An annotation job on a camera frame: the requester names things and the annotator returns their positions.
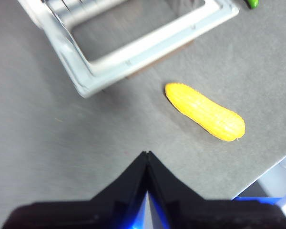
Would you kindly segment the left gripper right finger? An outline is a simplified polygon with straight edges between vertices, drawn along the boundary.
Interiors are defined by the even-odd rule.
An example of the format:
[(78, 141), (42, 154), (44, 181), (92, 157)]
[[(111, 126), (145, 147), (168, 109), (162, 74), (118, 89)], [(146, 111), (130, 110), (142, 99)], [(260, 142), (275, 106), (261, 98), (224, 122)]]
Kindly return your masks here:
[(154, 153), (147, 153), (151, 202), (167, 229), (286, 229), (276, 205), (257, 200), (207, 200), (180, 181)]

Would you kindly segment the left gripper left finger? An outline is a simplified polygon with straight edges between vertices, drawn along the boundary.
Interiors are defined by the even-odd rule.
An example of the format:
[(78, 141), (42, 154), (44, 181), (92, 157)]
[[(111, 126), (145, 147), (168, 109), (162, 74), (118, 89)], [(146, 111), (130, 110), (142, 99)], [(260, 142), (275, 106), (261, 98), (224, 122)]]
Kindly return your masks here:
[(4, 229), (118, 229), (129, 226), (146, 195), (147, 152), (89, 200), (35, 202), (15, 208)]

